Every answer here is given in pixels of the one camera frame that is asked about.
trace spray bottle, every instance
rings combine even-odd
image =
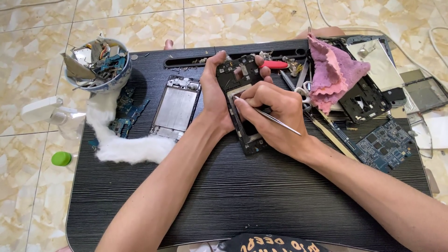
[[[33,102],[22,108],[22,120],[28,124],[45,121],[57,125],[65,139],[78,139],[82,135],[86,114],[62,107],[62,104],[62,98],[57,96]]]

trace hand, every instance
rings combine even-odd
[[[224,134],[227,134],[235,128],[230,119],[225,95],[216,80],[216,68],[224,63],[225,58],[225,51],[221,51],[213,57],[208,58],[200,81],[204,94],[204,110],[202,114],[206,114],[206,118],[218,123],[224,131]],[[257,55],[255,56],[255,62],[260,66],[263,65],[264,59]],[[272,83],[272,78],[270,77],[271,70],[268,67],[263,67],[260,70],[260,74],[266,82]],[[243,75],[240,68],[235,70],[235,75],[237,79],[242,78]]]
[[[295,129],[299,136],[283,126],[272,122],[254,110],[261,105],[271,107],[271,115],[282,123]],[[309,148],[310,136],[303,122],[302,96],[296,92],[286,91],[272,83],[260,81],[241,94],[235,105],[242,116],[250,121],[266,142],[277,151],[291,156],[298,161],[298,150]]]

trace right hand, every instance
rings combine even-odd
[[[261,105],[271,107],[271,115],[282,123],[295,129],[302,136],[272,122],[254,110]],[[260,81],[245,90],[240,99],[235,100],[240,114],[250,121],[265,141],[277,151],[298,161],[298,151],[308,148],[310,136],[306,132],[303,121],[302,96],[296,92],[287,91],[272,83]]]

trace forearm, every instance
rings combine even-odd
[[[224,134],[210,115],[199,115],[168,156],[126,201],[96,251],[155,251],[202,165]]]
[[[448,251],[448,206],[312,136],[309,145],[319,152],[306,153],[305,163],[353,198],[397,241],[412,251]]]

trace tiled floor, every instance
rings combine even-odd
[[[43,1],[3,1],[0,9]],[[446,1],[322,0],[322,7],[332,25],[389,32],[448,81],[448,69],[427,37],[430,27],[448,25]],[[63,139],[47,123],[27,125],[20,118],[24,105],[56,94],[66,106],[85,107],[89,93],[71,91],[61,76],[59,53],[100,33],[137,52],[159,50],[166,39],[175,48],[291,39],[309,25],[326,26],[315,0],[65,0],[0,11],[0,251],[54,252],[67,246],[65,219],[75,167],[53,166],[50,157],[77,152],[79,141]],[[435,37],[448,57],[448,30]],[[393,54],[398,67],[409,68],[401,52]],[[441,190],[435,197],[448,203],[448,159],[436,154],[424,162]]]

